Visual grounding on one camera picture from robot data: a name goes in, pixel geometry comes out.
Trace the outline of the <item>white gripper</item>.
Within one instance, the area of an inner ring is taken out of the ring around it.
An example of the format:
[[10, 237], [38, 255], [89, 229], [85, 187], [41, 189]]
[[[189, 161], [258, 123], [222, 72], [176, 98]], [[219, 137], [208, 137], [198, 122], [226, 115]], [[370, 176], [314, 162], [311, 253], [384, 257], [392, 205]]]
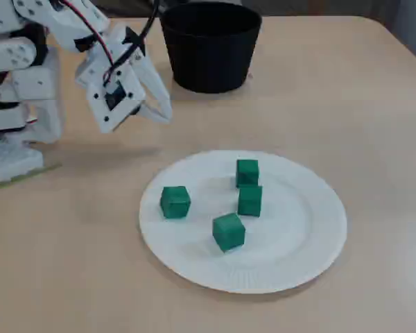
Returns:
[[[139, 41], [139, 36], [129, 26], [114, 26], [109, 33], [103, 34], [102, 39], [113, 62], [116, 62], [133, 42]], [[123, 65], [109, 76], [107, 71], [111, 63], [94, 35], [75, 40], [75, 46], [86, 55], [75, 72], [75, 81], [81, 87], [87, 88], [90, 83], [103, 84], [106, 80], [109, 80], [107, 87], [110, 87], [110, 83], [115, 83], [116, 80], [122, 81]], [[149, 56], [136, 51], [134, 70], [140, 82], [149, 90], [159, 106], [159, 108], [153, 108], [144, 101], [139, 106], [138, 115], [158, 123], [169, 123], [173, 116], [170, 94]]]

